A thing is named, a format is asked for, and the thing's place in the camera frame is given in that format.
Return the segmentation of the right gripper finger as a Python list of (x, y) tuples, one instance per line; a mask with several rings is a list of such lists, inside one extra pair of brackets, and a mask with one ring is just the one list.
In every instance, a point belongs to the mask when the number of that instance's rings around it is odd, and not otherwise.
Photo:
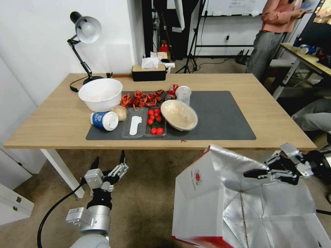
[(243, 173), (246, 178), (258, 180), (268, 179), (270, 182), (279, 181), (288, 184), (298, 183), (298, 171), (296, 168), (286, 169), (252, 169)]
[(283, 167), (284, 153), (282, 151), (274, 151), (270, 158), (264, 161), (267, 167)]

